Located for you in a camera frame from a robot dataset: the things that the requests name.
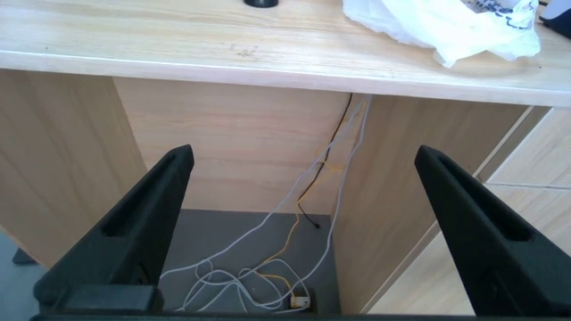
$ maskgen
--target light wood surface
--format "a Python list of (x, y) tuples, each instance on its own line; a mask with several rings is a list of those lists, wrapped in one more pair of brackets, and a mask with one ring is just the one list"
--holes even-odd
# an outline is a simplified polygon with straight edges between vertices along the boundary
[(146, 172), (111, 78), (0, 70), (0, 225), (52, 266)]
[[(563, 251), (571, 254), (571, 191), (487, 187)], [(474, 314), (442, 233), (369, 313)]]
[(551, 110), (490, 182), (571, 189), (571, 111)]
[[(132, 78), (116, 78), (115, 84), (148, 168), (173, 147), (193, 146), (195, 165), (183, 207), (200, 210), (273, 210), (328, 145), (349, 98), (313, 90)], [(361, 97), (353, 97), (349, 114)], [(359, 125), (357, 118), (332, 149), (332, 165), (345, 164)], [(298, 210), (295, 201), (314, 173), (279, 212)], [(305, 197), (306, 212), (331, 212), (340, 173), (324, 179)]]
[(527, 107), (527, 110), (516, 121), (511, 130), (500, 140), (480, 165), (480, 168), (476, 170), (474, 176), (480, 182), (487, 182), (549, 111), (549, 107)]
[(419, 146), (440, 149), (475, 171), (524, 111), (524, 106), (374, 97), (335, 226), (343, 313), (359, 313), (378, 300), (435, 221), (414, 167)]
[(571, 42), (451, 70), (349, 21), (341, 0), (0, 0), (0, 68), (569, 107)]

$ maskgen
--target white plastic bag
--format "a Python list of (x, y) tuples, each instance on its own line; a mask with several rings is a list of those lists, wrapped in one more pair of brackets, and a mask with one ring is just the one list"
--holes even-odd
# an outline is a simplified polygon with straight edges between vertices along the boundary
[(450, 68), (490, 51), (513, 61), (541, 50), (534, 30), (538, 0), (343, 0), (353, 21), (407, 45), (435, 48)]

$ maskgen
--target floor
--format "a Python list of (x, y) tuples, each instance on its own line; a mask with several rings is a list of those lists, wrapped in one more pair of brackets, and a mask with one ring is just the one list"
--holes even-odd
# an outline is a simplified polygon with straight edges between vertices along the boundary
[(24, 321), (37, 314), (32, 289), (46, 270), (39, 265), (14, 265), (16, 250), (18, 246), (0, 233), (0, 316), (3, 320)]
[[(204, 210), (183, 210), (178, 218), (177, 227), (170, 245), (169, 255), (164, 269), (180, 268), (194, 264), (212, 253), (220, 251), (237, 237), (263, 220), (265, 214), (235, 213)], [(285, 259), (300, 275), (305, 276), (319, 260), (326, 246), (327, 232), (330, 227), (329, 217), (311, 215), (320, 225), (316, 229), (305, 218), (296, 228), (287, 251), (280, 256)], [(225, 255), (213, 260), (216, 268), (224, 268), (230, 272), (238, 272), (243, 267), (259, 264), (271, 254), (279, 251), (287, 238), (287, 234), (295, 222), (291, 214), (276, 214), (268, 220), (267, 225), (256, 233), (245, 238)], [(17, 246), (5, 235), (0, 234), (0, 315), (2, 319), (23, 321), (37, 314), (37, 302), (32, 295), (34, 283), (46, 272), (38, 265), (15, 266), (12, 256)], [(321, 266), (307, 281), (307, 286), (315, 292), (318, 313), (338, 314), (339, 292), (335, 272), (335, 260), (332, 249), (326, 255)], [(201, 267), (204, 273), (207, 267)], [(285, 267), (268, 266), (264, 273), (294, 278)], [(180, 272), (166, 276), (159, 287), (165, 297), (165, 309), (180, 307), (186, 293), (195, 281), (194, 271)], [(255, 277), (244, 280), (246, 286), (255, 293), (254, 299), (259, 301), (274, 300), (275, 292), (270, 291), (267, 284)], [(285, 284), (276, 281), (281, 292), (286, 291)], [(219, 289), (205, 288), (196, 300), (187, 307), (194, 311), (205, 302), (211, 300)], [(250, 312), (263, 312), (246, 303)], [(226, 291), (207, 309), (209, 312), (241, 312), (236, 289)]]
[[(178, 217), (163, 270), (192, 265), (221, 251), (250, 228), (258, 225), (265, 216), (266, 214), (261, 213), (183, 210)], [(316, 229), (301, 217), (301, 222), (292, 236), (287, 251), (280, 255), (280, 258), (286, 260), (301, 277), (313, 269), (323, 254), (327, 233), (331, 226), (329, 216), (311, 215), (311, 219), (317, 221), (321, 228)], [(294, 222), (294, 215), (275, 214), (268, 220), (266, 226), (243, 239), (229, 252), (214, 259), (212, 261), (214, 266), (236, 274), (242, 268), (260, 264), (267, 257), (281, 250)], [(331, 248), (321, 266), (306, 281), (310, 291), (315, 292), (317, 311), (320, 314), (340, 313), (335, 258), (332, 250)], [(199, 272), (203, 275), (209, 269), (204, 265)], [(284, 276), (289, 279), (290, 284), (294, 282), (294, 276), (281, 265), (268, 265), (262, 272)], [(179, 308), (195, 280), (193, 270), (165, 276), (159, 283), (165, 297), (165, 309)], [(255, 293), (254, 299), (258, 301), (265, 302), (277, 298), (275, 291), (255, 276), (245, 279), (244, 282), (245, 286)], [(285, 283), (277, 280), (275, 284), (281, 292), (286, 292)], [(196, 302), (187, 307), (187, 311), (198, 310), (219, 291), (219, 287), (205, 288)], [(246, 307), (250, 312), (265, 312), (264, 309), (255, 308), (252, 304), (246, 303)], [(206, 311), (242, 312), (236, 288), (232, 287), (225, 291)]]

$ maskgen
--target desk top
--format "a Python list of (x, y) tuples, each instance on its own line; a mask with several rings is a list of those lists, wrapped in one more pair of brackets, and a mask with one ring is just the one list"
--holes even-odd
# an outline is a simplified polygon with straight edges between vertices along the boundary
[(496, 103), (571, 104), (571, 41), (451, 70), (347, 19), (341, 0), (0, 0), (0, 68), (287, 86)]

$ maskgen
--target black cable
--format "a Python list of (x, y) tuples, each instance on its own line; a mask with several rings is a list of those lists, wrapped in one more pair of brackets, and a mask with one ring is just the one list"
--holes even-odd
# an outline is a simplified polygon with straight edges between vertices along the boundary
[[(331, 136), (331, 140), (329, 141), (329, 143), (333, 143), (333, 141), (335, 140), (335, 136), (337, 136), (337, 132), (339, 131), (339, 128), (341, 127), (341, 124), (343, 124), (343, 119), (345, 119), (345, 116), (347, 115), (347, 111), (349, 110), (349, 106), (351, 105), (351, 100), (353, 99), (353, 93), (351, 93), (349, 95), (349, 101), (347, 102), (347, 106), (345, 106), (345, 111), (343, 112), (343, 115), (341, 116), (341, 119), (339, 119), (339, 123), (337, 124), (337, 128), (335, 129), (335, 132), (333, 132), (333, 135)], [(315, 174), (315, 177), (313, 178), (313, 180), (311, 181), (311, 183), (309, 185), (307, 185), (307, 187), (305, 188), (305, 190), (303, 191), (303, 193), (300, 195), (300, 197), (297, 199), (297, 206), (300, 208), (300, 210), (302, 211), (303, 215), (305, 216), (306, 219), (308, 219), (311, 224), (313, 224), (315, 226), (315, 228), (320, 228), (321, 226), (317, 223), (315, 223), (314, 221), (311, 220), (311, 218), (307, 215), (307, 213), (305, 212), (305, 210), (303, 210), (302, 205), (300, 204), (300, 200), (302, 199), (302, 197), (310, 190), (310, 188), (313, 186), (313, 184), (315, 183), (315, 181), (318, 179), (319, 174), (321, 173), (321, 170), (323, 170), (323, 167), (325, 166), (325, 162), (327, 161), (327, 159), (329, 158), (329, 151), (331, 151), (331, 148), (327, 148), (327, 152), (325, 153), (325, 158), (323, 159), (323, 161), (319, 164), (319, 169), (318, 172)]]

